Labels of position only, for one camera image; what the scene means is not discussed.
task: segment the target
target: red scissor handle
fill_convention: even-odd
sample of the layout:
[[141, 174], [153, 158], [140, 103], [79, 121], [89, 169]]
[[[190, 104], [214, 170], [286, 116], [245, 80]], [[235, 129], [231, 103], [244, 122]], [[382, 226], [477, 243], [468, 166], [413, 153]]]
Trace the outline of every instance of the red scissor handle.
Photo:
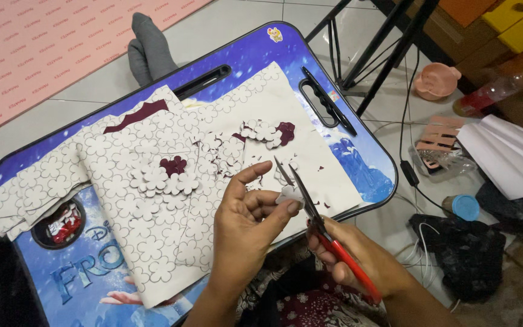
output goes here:
[[369, 304], [379, 304], [381, 302], [381, 293], [378, 291], [377, 287], [374, 286], [373, 281], [370, 280], [370, 278], [367, 276], [367, 274], [360, 268], [359, 264], [356, 263], [356, 261], [346, 252], [346, 250], [342, 247], [340, 242], [337, 240], [332, 241], [330, 243], [324, 235], [317, 234], [318, 239], [320, 239], [320, 242], [324, 245], [326, 250], [328, 252], [333, 253], [338, 261], [342, 261], [345, 263], [348, 268], [353, 272], [354, 277], [356, 277], [361, 283], [364, 288], [367, 290], [368, 295], [365, 294], [364, 299]]

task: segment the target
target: hand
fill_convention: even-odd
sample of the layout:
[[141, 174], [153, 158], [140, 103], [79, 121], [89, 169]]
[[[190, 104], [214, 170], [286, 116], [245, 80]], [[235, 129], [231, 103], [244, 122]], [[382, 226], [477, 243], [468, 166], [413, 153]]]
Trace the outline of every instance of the hand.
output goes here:
[[[124, 277], [124, 281], [134, 285], [134, 280], [130, 276]], [[109, 297], [103, 297], [100, 299], [100, 303], [106, 303], [106, 304], [141, 304], [142, 300], [141, 296], [138, 292], [134, 293], [127, 293], [127, 292], [121, 292], [121, 291], [112, 291], [108, 292], [106, 294]]]
[[[383, 299], [409, 289], [413, 283], [417, 284], [417, 280], [393, 255], [369, 239], [357, 227], [338, 223], [328, 217], [324, 217], [324, 225], [328, 234], [342, 244], [373, 281]], [[309, 248], [326, 264], [335, 282], [368, 294], [350, 268], [345, 263], [338, 262], [334, 254], [326, 251], [313, 230], [309, 229], [306, 237]]]
[[298, 214], [298, 201], [276, 205], [280, 193], [245, 189], [245, 184], [267, 173], [271, 166], [269, 160], [257, 163], [229, 181], [215, 213], [209, 286], [241, 294], [262, 267], [270, 244]]

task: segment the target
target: scissors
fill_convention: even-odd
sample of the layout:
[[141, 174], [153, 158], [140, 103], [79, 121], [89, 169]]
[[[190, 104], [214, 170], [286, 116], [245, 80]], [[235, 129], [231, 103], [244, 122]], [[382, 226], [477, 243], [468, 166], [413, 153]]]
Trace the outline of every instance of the scissors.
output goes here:
[[[288, 185], [294, 186], [294, 183], [290, 179], [290, 177], [286, 174], [286, 171], [284, 170], [284, 167], [282, 167], [282, 164], [278, 161], [278, 158], [274, 156], [275, 163], [278, 165], [278, 169], [280, 170], [280, 173], [288, 183]], [[365, 295], [364, 299], [370, 303], [377, 305], [381, 302], [381, 293], [378, 291], [377, 287], [374, 286], [373, 281], [370, 280], [370, 278], [367, 276], [367, 274], [360, 268], [359, 264], [356, 263], [356, 261], [348, 254], [348, 252], [342, 247], [340, 242], [338, 240], [335, 240], [328, 234], [326, 231], [326, 227], [324, 226], [324, 220], [318, 213], [318, 210], [316, 210], [316, 206], [314, 206], [314, 202], [312, 202], [312, 199], [310, 198], [310, 195], [308, 193], [308, 190], [306, 187], [304, 187], [304, 184], [301, 182], [301, 178], [296, 173], [294, 168], [290, 166], [290, 170], [292, 171], [292, 174], [294, 175], [294, 180], [296, 181], [296, 184], [298, 185], [298, 188], [301, 191], [302, 196], [304, 197], [304, 201], [306, 204], [304, 205], [304, 210], [306, 214], [308, 214], [308, 217], [310, 218], [310, 225], [313, 225], [315, 227], [315, 230], [317, 231], [317, 236], [322, 245], [324, 245], [324, 248], [332, 254], [334, 254], [338, 261], [342, 261], [345, 263], [352, 273], [354, 274], [354, 277], [358, 279], [358, 281], [364, 286], [364, 288], [367, 290], [369, 295]]]

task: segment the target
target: gray sock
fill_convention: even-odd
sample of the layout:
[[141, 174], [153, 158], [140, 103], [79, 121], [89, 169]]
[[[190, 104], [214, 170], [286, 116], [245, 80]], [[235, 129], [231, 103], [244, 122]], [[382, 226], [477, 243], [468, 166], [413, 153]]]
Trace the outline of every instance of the gray sock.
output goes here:
[[167, 39], [149, 16], [135, 12], [133, 14], [133, 32], [145, 50], [146, 62], [153, 80], [162, 78], [178, 69], [171, 57]]
[[128, 64], [130, 71], [141, 87], [153, 82], [150, 77], [149, 65], [146, 62], [145, 50], [142, 48], [141, 41], [132, 39], [128, 43]]

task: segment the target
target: blue bottle cap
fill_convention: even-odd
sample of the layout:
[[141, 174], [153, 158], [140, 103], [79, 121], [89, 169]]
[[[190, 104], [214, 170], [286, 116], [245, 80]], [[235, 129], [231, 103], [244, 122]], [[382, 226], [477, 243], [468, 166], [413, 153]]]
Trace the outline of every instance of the blue bottle cap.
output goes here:
[[467, 221], [474, 221], [478, 219], [479, 203], [474, 196], [469, 196], [467, 194], [456, 196], [453, 199], [453, 204], [451, 207], [456, 215]]

